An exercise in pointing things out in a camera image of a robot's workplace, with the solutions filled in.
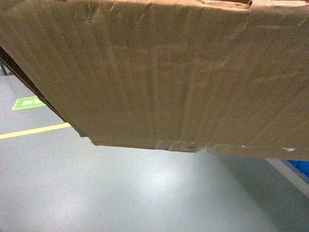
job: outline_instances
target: corrugated cardboard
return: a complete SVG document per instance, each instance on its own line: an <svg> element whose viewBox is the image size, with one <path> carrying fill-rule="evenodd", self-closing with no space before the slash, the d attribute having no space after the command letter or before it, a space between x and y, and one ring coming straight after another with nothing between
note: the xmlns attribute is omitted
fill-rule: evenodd
<svg viewBox="0 0 309 232"><path fill-rule="evenodd" d="M306 2L0 3L0 45L94 144L309 159Z"/></svg>

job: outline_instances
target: yellow tape line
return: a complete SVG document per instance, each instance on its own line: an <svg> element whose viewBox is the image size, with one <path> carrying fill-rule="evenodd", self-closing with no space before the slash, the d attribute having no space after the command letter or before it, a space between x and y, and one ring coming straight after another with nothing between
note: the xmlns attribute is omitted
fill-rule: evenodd
<svg viewBox="0 0 309 232"><path fill-rule="evenodd" d="M44 131L52 131L52 130L57 130L57 129L66 128L70 126L71 125L69 123L63 123L63 124L49 126L49 127L41 127L41 128L31 129L31 130L22 130L22 131L8 133L8 134L0 134L0 139L7 139L7 138L12 138L12 137L17 137L17 136L22 136L22 135L27 135L27 134L35 134L35 133L40 133Z"/></svg>

